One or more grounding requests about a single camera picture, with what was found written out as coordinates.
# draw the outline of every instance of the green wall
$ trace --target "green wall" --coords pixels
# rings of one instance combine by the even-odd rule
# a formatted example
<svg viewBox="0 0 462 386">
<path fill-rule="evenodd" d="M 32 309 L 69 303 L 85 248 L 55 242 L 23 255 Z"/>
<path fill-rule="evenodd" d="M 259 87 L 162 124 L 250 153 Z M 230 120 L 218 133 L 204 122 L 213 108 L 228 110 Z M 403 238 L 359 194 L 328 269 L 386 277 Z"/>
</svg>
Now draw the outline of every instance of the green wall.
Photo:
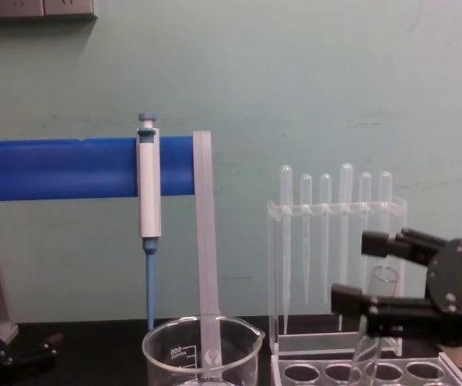
<svg viewBox="0 0 462 386">
<path fill-rule="evenodd" d="M 278 169 L 394 174 L 410 224 L 462 235 L 462 2 L 99 0 L 0 25 L 0 139 L 211 130 L 222 310 L 265 314 Z M 145 318 L 136 199 L 0 203 L 19 321 Z M 198 309 L 193 198 L 163 201 L 158 314 Z"/>
</svg>

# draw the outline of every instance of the black table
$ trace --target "black table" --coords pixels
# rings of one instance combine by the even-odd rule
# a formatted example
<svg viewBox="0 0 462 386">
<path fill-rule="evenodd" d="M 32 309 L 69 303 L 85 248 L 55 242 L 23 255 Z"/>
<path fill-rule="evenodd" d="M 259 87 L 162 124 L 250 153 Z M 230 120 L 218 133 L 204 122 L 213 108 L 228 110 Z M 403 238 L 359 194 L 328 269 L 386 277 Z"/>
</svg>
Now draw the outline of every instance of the black table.
<svg viewBox="0 0 462 386">
<path fill-rule="evenodd" d="M 267 317 L 245 318 L 267 331 Z M 22 386 L 115 386 L 146 385 L 146 360 L 142 339 L 146 334 L 143 320 L 117 322 L 31 323 L 19 325 L 15 348 L 30 347 L 56 332 L 64 334 L 54 372 L 36 376 Z M 405 356 L 436 355 L 433 347 L 406 342 Z M 267 338 L 259 356 L 260 386 L 270 386 L 270 348 Z"/>
</svg>

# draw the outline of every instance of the blue horizontal bar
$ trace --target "blue horizontal bar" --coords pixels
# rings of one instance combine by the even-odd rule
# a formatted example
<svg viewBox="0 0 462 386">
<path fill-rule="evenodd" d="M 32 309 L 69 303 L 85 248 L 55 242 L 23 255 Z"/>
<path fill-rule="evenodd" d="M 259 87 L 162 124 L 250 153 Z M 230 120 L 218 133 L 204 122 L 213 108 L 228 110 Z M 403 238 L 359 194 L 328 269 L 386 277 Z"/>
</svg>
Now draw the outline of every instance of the blue horizontal bar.
<svg viewBox="0 0 462 386">
<path fill-rule="evenodd" d="M 193 195 L 192 137 L 160 140 L 161 194 Z M 0 141 L 0 201 L 135 197 L 134 138 Z"/>
</svg>

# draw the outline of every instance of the glass beaker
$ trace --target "glass beaker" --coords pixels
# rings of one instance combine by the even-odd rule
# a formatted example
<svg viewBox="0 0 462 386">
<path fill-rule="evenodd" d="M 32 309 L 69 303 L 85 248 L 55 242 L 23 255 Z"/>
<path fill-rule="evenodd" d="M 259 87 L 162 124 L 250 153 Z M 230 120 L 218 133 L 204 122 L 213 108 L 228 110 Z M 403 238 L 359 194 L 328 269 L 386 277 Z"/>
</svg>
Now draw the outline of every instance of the glass beaker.
<svg viewBox="0 0 462 386">
<path fill-rule="evenodd" d="M 394 296 L 398 286 L 399 275 L 390 267 L 375 267 L 370 275 L 366 294 L 371 296 Z M 360 340 L 353 354 L 349 386 L 370 386 L 374 384 L 377 361 L 382 353 L 382 338 L 367 335 L 367 321 L 360 319 L 358 330 Z"/>
<path fill-rule="evenodd" d="M 203 315 L 166 322 L 142 344 L 149 386 L 255 386 L 265 334 L 239 318 Z"/>
</svg>

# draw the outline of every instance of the electrical outlet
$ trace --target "electrical outlet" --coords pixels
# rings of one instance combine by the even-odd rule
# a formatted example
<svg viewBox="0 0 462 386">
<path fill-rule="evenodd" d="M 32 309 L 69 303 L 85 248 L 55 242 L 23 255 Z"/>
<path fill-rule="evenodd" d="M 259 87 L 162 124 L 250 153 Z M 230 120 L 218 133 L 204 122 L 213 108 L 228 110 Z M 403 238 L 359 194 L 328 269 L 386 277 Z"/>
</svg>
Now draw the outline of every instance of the electrical outlet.
<svg viewBox="0 0 462 386">
<path fill-rule="evenodd" d="M 46 16 L 93 16 L 93 0 L 43 0 Z"/>
<path fill-rule="evenodd" d="M 42 0 L 0 0 L 0 18 L 43 16 Z"/>
</svg>

